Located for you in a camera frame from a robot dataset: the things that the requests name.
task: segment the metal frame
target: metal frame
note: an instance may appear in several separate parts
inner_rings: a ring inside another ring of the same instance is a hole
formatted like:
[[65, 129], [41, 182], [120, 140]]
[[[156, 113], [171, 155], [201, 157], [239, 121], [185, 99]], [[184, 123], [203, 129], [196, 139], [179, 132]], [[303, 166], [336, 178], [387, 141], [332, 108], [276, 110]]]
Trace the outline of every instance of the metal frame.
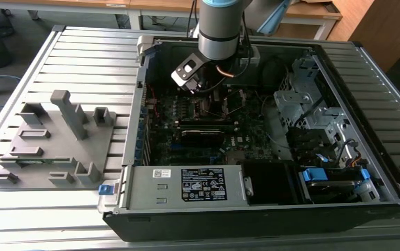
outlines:
[[[106, 179], [115, 180], [120, 177], [121, 153], [125, 145], [125, 133], [128, 118], [127, 97], [132, 94], [131, 85], [117, 85], [105, 83], [93, 83], [86, 76], [78, 76], [76, 73], [72, 83], [61, 81], [61, 76], [53, 74], [56, 82], [34, 82], [42, 76], [42, 64], [54, 63], [57, 56], [48, 57], [53, 49], [68, 48], [72, 42], [77, 42], [77, 47], [86, 50], [89, 46], [96, 46], [97, 51], [109, 51], [109, 53], [135, 53], [133, 45], [140, 35], [160, 35], [183, 37], [181, 32], [157, 32], [157, 31], [132, 31], [119, 29], [98, 29], [66, 27], [62, 32], [53, 31], [48, 36], [44, 45], [37, 53], [34, 60], [24, 74], [22, 80], [14, 89], [5, 107], [0, 112], [0, 152], [5, 149], [8, 141], [13, 138], [16, 127], [21, 120], [13, 115], [14, 108], [25, 100], [44, 100], [41, 93], [50, 92], [54, 86], [69, 86], [81, 90], [81, 94], [96, 93], [97, 102], [105, 102], [109, 111], [119, 111], [119, 117], [115, 123], [115, 133], [109, 146], [111, 157], [106, 159], [105, 169], [109, 173], [104, 173]], [[328, 58], [335, 66], [346, 86], [355, 98], [362, 112], [367, 117], [375, 133], [383, 143], [386, 149], [394, 151], [393, 160], [400, 167], [400, 99], [393, 95], [393, 85], [386, 78], [378, 77], [380, 71], [375, 67], [360, 52], [360, 48], [355, 47], [350, 42], [312, 41], [300, 39], [276, 39], [270, 37], [251, 37], [259, 41], [278, 41], [287, 43], [315, 43], [319, 44], [326, 51]], [[131, 68], [136, 68], [133, 60], [127, 59], [102, 59], [101, 55], [89, 55], [82, 58], [84, 64], [96, 63], [93, 67], [113, 67], [117, 64], [129, 64]], [[66, 71], [74, 71], [76, 68], [65, 67]], [[102, 75], [108, 79], [120, 79], [123, 75], [108, 73]], [[77, 98], [82, 106], [89, 104]], [[355, 227], [352, 230], [340, 233], [314, 234], [314, 235], [291, 235], [274, 238], [239, 238], [239, 239], [212, 239], [197, 242], [144, 242], [125, 243], [113, 231], [106, 227], [101, 220], [101, 214], [96, 210], [97, 193], [94, 191], [14, 191], [0, 192], [0, 249], [2, 250], [84, 250], [101, 248], [102, 250], [119, 249], [155, 249], [160, 250], [185, 250], [205, 248], [229, 248], [229, 247], [256, 247], [256, 246], [292, 246], [298, 248], [306, 245], [307, 249], [319, 248], [320, 250], [368, 249], [383, 250], [391, 246], [400, 246], [400, 216], [390, 220], [375, 220], [364, 225]]]
[[[163, 17], [188, 17], [187, 12], [172, 12], [167, 10], [147, 10], [147, 9], [128, 9], [127, 5], [124, 8], [93, 8], [93, 7], [76, 7], [76, 6], [58, 6], [58, 5], [44, 5], [44, 4], [20, 4], [20, 3], [0, 3], [1, 9], [24, 9], [24, 10], [38, 10], [52, 12], [77, 12], [77, 13], [100, 13], [100, 14], [120, 14], [128, 15], [129, 26], [132, 30], [141, 30], [141, 16], [163, 16]], [[318, 18], [299, 18], [299, 17], [283, 17], [280, 23], [283, 24], [302, 24], [319, 26], [312, 39], [326, 40], [335, 19], [318, 19]]]

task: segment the circuit board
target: circuit board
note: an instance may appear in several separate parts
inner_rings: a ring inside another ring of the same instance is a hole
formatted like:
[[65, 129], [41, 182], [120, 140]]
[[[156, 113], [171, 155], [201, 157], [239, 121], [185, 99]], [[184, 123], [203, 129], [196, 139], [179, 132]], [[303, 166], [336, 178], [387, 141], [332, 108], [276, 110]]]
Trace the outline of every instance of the circuit board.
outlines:
[[267, 98], [229, 86], [207, 97], [149, 87], [149, 164], [235, 165], [243, 159], [275, 158], [262, 115]]

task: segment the aluminum profile table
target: aluminum profile table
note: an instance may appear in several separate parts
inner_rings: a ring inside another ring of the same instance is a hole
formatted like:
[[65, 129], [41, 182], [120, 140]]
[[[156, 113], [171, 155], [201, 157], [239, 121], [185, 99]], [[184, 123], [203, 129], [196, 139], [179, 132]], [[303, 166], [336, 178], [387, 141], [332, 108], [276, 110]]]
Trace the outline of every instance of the aluminum profile table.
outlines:
[[[56, 109], [48, 101], [50, 92], [53, 89], [66, 89], [72, 93], [70, 102], [80, 103], [85, 111], [105, 106], [117, 113], [104, 178], [119, 177], [137, 69], [135, 45], [140, 35], [183, 36], [183, 33], [80, 27], [65, 27], [50, 32], [0, 112], [0, 155], [8, 150], [9, 140], [21, 123], [21, 118], [14, 115], [21, 103], [44, 102], [45, 109]], [[264, 37], [252, 37], [252, 40], [316, 43], [323, 47], [400, 166], [400, 93], [363, 49], [348, 42]], [[0, 191], [0, 249], [400, 248], [400, 217], [368, 222], [342, 233], [125, 243], [102, 222], [96, 205], [96, 191]]]

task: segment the black cable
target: black cable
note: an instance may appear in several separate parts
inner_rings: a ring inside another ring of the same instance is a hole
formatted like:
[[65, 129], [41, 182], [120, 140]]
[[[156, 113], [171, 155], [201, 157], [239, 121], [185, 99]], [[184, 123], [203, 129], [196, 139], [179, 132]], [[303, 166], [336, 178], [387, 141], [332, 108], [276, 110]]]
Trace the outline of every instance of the black cable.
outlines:
[[250, 61], [251, 61], [251, 42], [250, 42], [250, 37], [248, 37], [248, 32], [247, 32], [247, 23], [244, 22], [244, 12], [241, 13], [241, 22], [243, 22], [243, 39], [248, 46], [248, 60], [244, 65], [244, 68], [241, 69], [241, 71], [237, 74], [233, 74], [232, 78], [239, 77], [245, 72], [245, 70], [248, 69], [248, 66], [250, 66]]
[[187, 28], [185, 28], [185, 37], [187, 38], [188, 38], [188, 28], [189, 28], [189, 24], [191, 24], [193, 4], [195, 4], [195, 0], [192, 0], [191, 12], [188, 13]]
[[195, 24], [197, 25], [197, 18], [196, 18], [196, 0], [193, 0], [195, 5], [193, 5], [193, 17], [195, 17]]
[[352, 165], [354, 162], [356, 162], [360, 159], [360, 152], [356, 150], [355, 147], [352, 147], [352, 151], [356, 153], [356, 157], [354, 157], [347, 165], [347, 167], [350, 167]]
[[205, 90], [199, 90], [196, 93], [199, 93], [199, 94], [208, 93], [224, 82], [224, 80], [225, 80], [225, 77], [221, 78], [220, 81], [217, 81], [216, 84], [211, 88], [207, 88]]
[[314, 111], [314, 109], [316, 109], [318, 105], [320, 104], [320, 102], [323, 101], [323, 97], [320, 96], [320, 98], [312, 103], [310, 109], [299, 116], [299, 118], [296, 119], [295, 123], [292, 124], [292, 127], [296, 127], [299, 121], [308, 116], [308, 114]]
[[338, 168], [342, 152], [344, 151], [346, 144], [348, 144], [351, 141], [355, 141], [355, 140], [354, 139], [346, 139], [346, 141], [342, 143], [342, 146], [340, 146], [339, 151], [338, 151], [336, 159], [334, 160], [334, 168]]

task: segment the warning label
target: warning label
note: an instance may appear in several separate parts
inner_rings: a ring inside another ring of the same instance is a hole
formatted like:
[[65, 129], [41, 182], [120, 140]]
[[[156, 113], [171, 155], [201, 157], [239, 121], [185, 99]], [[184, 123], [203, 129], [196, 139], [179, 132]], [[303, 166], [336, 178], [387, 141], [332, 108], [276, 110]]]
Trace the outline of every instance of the warning label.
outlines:
[[183, 201], [227, 200], [223, 169], [181, 169], [180, 189]]

